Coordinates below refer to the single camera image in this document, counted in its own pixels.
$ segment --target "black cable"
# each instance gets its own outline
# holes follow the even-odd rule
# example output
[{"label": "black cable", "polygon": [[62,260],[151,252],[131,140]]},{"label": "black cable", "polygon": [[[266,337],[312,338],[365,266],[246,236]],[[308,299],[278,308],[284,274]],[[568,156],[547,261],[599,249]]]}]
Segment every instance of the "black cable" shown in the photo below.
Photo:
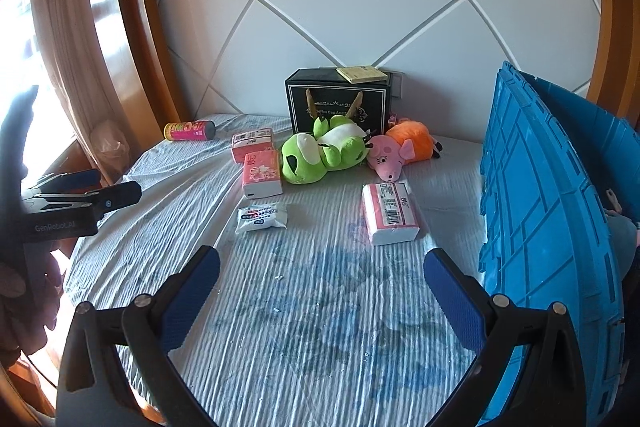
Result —
[{"label": "black cable", "polygon": [[52,381],[50,381],[50,380],[49,380],[49,378],[47,378],[47,377],[46,377],[46,375],[45,375],[41,370],[39,370],[39,369],[38,369],[38,366],[37,366],[37,365],[35,365],[35,364],[33,363],[33,360],[31,360],[31,359],[30,359],[29,355],[27,355],[27,354],[25,353],[25,354],[24,354],[24,356],[25,356],[25,357],[27,357],[27,360],[29,360],[29,363],[30,363],[31,365],[33,365],[33,368],[34,368],[38,373],[40,373],[40,376],[41,376],[42,378],[44,378],[46,381],[48,381],[48,382],[49,382],[49,384],[50,384],[50,385],[51,385],[51,386],[52,386],[52,387],[57,391],[57,390],[58,390],[58,387],[57,387],[57,386],[56,386]]}]

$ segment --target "black box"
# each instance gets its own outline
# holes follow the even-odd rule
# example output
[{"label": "black box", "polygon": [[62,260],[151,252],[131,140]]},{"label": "black box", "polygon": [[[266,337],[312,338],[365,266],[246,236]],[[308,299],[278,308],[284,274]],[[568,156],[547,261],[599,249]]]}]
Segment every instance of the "black box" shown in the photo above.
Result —
[{"label": "black box", "polygon": [[362,105],[353,121],[371,135],[384,134],[389,119],[391,101],[390,77],[386,81],[351,84],[335,68],[298,70],[286,81],[287,101],[294,132],[313,134],[314,121],[306,104],[306,90],[316,102],[318,116],[330,119],[334,114],[346,114],[362,91]]}]

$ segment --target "gift box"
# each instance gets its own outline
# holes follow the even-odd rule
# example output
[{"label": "gift box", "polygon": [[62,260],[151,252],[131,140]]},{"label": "gift box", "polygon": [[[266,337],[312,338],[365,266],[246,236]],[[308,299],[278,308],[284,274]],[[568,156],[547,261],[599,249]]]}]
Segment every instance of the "gift box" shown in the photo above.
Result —
[{"label": "gift box", "polygon": [[236,163],[243,163],[244,157],[250,152],[269,149],[273,149],[273,131],[270,127],[234,134],[231,139],[231,154]]},{"label": "gift box", "polygon": [[362,188],[369,240],[374,246],[412,241],[420,226],[403,183],[379,183]]},{"label": "gift box", "polygon": [[250,200],[282,194],[279,151],[257,151],[244,157],[242,191]]},{"label": "gift box", "polygon": [[313,134],[314,118],[307,100],[307,89],[313,99],[318,116],[330,119],[346,114],[362,92],[362,103],[352,120],[372,136],[384,134],[391,100],[390,75],[385,80],[351,84],[335,68],[298,70],[286,81],[289,115],[294,132]]}]

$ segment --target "green plush toy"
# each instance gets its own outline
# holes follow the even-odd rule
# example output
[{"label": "green plush toy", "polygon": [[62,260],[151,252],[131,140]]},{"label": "green plush toy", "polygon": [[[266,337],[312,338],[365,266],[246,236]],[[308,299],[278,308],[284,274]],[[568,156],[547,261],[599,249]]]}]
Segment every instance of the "green plush toy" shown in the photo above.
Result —
[{"label": "green plush toy", "polygon": [[316,118],[314,136],[297,133],[282,146],[282,175],[293,184],[315,183],[328,171],[348,169],[367,156],[367,133],[349,118]]}]

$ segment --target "yellow book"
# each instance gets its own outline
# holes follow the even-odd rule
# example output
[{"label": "yellow book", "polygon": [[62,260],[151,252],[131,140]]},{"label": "yellow book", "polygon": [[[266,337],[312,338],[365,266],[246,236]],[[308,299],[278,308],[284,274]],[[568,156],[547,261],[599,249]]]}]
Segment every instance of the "yellow book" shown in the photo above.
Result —
[{"label": "yellow book", "polygon": [[351,84],[360,84],[361,82],[377,82],[378,80],[386,80],[386,74],[373,66],[354,66],[351,68],[338,68],[340,73]]}]

